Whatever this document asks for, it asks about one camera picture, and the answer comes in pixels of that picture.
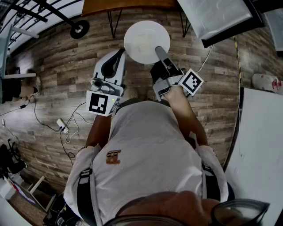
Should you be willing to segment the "black bag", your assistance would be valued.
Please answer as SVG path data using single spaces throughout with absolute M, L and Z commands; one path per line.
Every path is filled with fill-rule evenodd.
M 8 178 L 8 174 L 17 174 L 21 170 L 27 168 L 27 164 L 21 159 L 19 150 L 15 142 L 10 144 L 11 139 L 8 139 L 9 148 L 5 144 L 0 145 L 0 178 Z

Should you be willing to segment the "person's white t-shirt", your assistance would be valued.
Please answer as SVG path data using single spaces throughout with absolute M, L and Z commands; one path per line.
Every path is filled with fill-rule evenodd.
M 190 191 L 225 202 L 228 185 L 209 146 L 192 147 L 183 137 L 172 110 L 145 101 L 121 108 L 112 120 L 108 143 L 79 150 L 64 199 L 75 214 L 77 186 L 91 169 L 91 209 L 101 226 L 128 202 L 158 192 Z

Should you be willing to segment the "white shelf board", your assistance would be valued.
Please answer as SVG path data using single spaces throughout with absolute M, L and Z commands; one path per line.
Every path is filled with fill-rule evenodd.
M 29 78 L 29 77 L 35 77 L 35 73 L 27 73 L 27 74 L 10 74 L 5 75 L 4 79 L 19 79 L 19 78 Z

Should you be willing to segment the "white panel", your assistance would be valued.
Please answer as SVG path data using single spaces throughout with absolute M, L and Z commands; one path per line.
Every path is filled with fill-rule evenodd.
M 265 12 L 277 52 L 283 52 L 283 8 Z

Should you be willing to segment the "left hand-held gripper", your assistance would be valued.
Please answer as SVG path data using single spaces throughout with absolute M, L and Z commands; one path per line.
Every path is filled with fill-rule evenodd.
M 96 63 L 91 88 L 86 93 L 89 113 L 107 117 L 114 112 L 125 89 L 122 84 L 125 63 L 123 48 L 106 54 Z

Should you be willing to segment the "grey blue panel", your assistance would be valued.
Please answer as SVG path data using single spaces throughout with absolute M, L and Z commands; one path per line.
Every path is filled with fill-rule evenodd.
M 0 33 L 0 78 L 5 77 L 6 58 L 8 53 L 8 46 L 12 33 L 12 24 L 10 23 Z

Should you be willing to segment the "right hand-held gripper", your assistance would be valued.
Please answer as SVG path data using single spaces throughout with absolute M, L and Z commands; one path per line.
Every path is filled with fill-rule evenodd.
M 172 86 L 181 86 L 187 97 L 194 96 L 204 80 L 192 69 L 184 74 L 171 62 L 168 54 L 161 46 L 156 47 L 155 52 L 160 61 L 154 64 L 150 74 L 157 100 L 161 101 L 161 97 L 168 93 Z

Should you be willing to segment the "person's right forearm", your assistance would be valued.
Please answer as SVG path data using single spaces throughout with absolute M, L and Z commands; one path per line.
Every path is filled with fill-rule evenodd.
M 168 101 L 185 140 L 190 142 L 192 140 L 190 133 L 194 133 L 198 145 L 207 146 L 205 130 L 194 114 L 183 88 L 181 86 L 170 87 L 170 91 L 164 94 L 164 98 Z

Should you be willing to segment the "white stool frame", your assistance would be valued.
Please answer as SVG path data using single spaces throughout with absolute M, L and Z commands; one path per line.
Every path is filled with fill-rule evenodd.
M 47 213 L 51 204 L 57 197 L 56 192 L 51 188 L 45 176 L 41 176 L 28 188 L 22 187 L 23 198 L 34 207 Z

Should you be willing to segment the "white counter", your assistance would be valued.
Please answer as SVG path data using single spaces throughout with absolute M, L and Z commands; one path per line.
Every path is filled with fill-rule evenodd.
M 270 203 L 263 226 L 283 226 L 283 95 L 241 88 L 225 175 L 235 198 Z

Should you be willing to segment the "white round plate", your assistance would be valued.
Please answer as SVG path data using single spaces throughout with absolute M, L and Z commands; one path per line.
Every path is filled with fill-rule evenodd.
M 148 54 L 138 51 L 135 43 L 135 37 L 140 35 L 150 35 L 151 50 Z M 154 21 L 140 21 L 133 24 L 124 36 L 124 49 L 128 56 L 141 64 L 154 64 L 159 61 L 155 48 L 161 46 L 165 52 L 170 49 L 170 37 L 167 30 Z

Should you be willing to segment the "brown wooden table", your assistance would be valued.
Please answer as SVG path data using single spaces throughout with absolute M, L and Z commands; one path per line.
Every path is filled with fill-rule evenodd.
M 153 9 L 168 9 L 178 10 L 182 25 L 182 37 L 185 37 L 191 24 L 188 19 L 183 23 L 183 10 L 177 0 L 84 0 L 81 16 L 89 16 L 95 13 L 106 12 L 111 29 L 111 35 L 114 38 L 117 27 L 113 27 L 111 12 L 120 10 L 118 19 L 120 20 L 121 13 L 124 9 L 131 8 L 153 8 Z

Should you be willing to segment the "person's black glasses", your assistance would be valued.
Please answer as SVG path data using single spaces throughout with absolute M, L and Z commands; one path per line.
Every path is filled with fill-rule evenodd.
M 262 226 L 270 204 L 251 199 L 235 199 L 217 204 L 211 209 L 207 226 Z M 125 215 L 109 220 L 103 226 L 189 226 L 169 216 Z

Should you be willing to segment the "mini fridge with door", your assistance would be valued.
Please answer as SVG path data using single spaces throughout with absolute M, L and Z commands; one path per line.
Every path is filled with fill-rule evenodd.
M 204 48 L 264 26 L 252 0 L 177 1 Z

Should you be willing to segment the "white bag with red print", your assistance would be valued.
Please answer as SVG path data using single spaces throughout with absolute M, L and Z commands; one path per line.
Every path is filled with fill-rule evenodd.
M 283 81 L 276 76 L 266 74 L 254 74 L 252 76 L 252 86 L 258 90 L 264 90 L 283 95 Z

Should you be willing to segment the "black metal railing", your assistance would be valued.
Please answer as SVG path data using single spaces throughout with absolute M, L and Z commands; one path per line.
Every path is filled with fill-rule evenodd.
M 69 19 L 76 16 L 80 16 L 84 5 L 84 0 L 46 0 L 46 2 L 58 11 L 60 11 Z M 5 17 L 0 33 L 7 32 L 10 29 L 10 26 L 13 25 L 22 30 L 40 34 L 41 32 L 49 29 L 50 27 L 63 22 L 63 19 L 59 18 L 58 16 L 51 13 L 45 8 L 41 12 L 39 12 L 39 4 L 32 0 L 19 0 L 17 4 L 27 10 L 31 10 L 32 12 L 42 17 L 45 17 L 48 21 L 39 21 L 36 18 L 25 14 L 20 16 L 17 11 L 12 9 Z

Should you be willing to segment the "white power strip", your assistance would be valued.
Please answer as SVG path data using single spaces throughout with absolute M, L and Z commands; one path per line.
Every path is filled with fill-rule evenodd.
M 63 120 L 61 118 L 59 118 L 57 120 L 57 124 L 58 124 L 61 132 L 63 132 L 63 133 L 68 133 L 69 132 L 68 127 L 66 126 L 66 124 L 63 122 Z

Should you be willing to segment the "person's left forearm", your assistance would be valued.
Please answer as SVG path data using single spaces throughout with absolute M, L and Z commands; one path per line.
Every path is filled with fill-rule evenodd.
M 108 143 L 110 129 L 111 116 L 97 115 L 88 135 L 86 146 L 95 147 L 99 145 L 103 148 Z

